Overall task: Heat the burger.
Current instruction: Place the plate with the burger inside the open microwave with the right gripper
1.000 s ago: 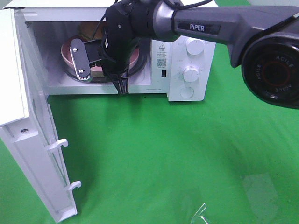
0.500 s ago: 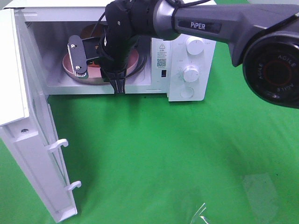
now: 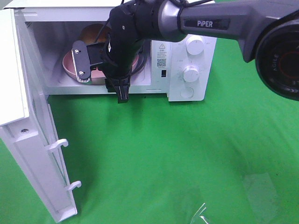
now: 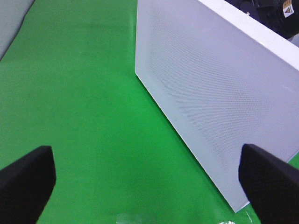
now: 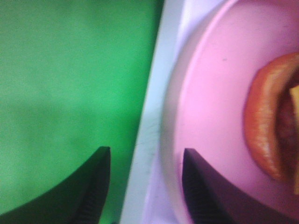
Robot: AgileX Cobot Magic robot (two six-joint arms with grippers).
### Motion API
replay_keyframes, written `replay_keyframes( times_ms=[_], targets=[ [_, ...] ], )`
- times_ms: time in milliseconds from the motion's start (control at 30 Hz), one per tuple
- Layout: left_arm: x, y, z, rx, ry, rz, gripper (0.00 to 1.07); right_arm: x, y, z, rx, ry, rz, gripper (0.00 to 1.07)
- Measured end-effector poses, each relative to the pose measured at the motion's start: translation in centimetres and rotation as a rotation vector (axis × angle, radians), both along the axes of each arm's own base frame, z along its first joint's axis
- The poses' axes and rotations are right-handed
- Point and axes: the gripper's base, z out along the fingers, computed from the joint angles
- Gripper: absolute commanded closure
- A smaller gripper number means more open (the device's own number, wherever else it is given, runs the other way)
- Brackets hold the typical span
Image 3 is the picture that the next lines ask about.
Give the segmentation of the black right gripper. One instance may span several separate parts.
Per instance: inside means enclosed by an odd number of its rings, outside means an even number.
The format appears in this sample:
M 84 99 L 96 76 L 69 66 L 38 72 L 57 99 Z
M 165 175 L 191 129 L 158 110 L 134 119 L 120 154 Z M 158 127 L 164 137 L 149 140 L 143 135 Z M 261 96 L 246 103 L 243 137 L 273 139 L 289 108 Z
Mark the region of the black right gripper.
M 105 44 L 106 60 L 100 66 L 106 76 L 109 92 L 115 92 L 119 103 L 128 101 L 133 61 L 144 43 L 135 25 L 134 4 L 121 4 L 110 11 L 111 32 Z

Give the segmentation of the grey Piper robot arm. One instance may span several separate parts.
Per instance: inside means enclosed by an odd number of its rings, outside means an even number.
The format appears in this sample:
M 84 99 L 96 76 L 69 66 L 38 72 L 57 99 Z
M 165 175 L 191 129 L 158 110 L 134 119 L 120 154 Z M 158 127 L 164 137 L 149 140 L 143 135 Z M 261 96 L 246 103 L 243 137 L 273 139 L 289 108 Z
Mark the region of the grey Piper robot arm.
M 299 3 L 296 0 L 131 0 L 109 14 L 111 33 L 100 69 L 128 100 L 131 65 L 145 40 L 179 42 L 188 34 L 236 40 L 276 94 L 299 98 Z

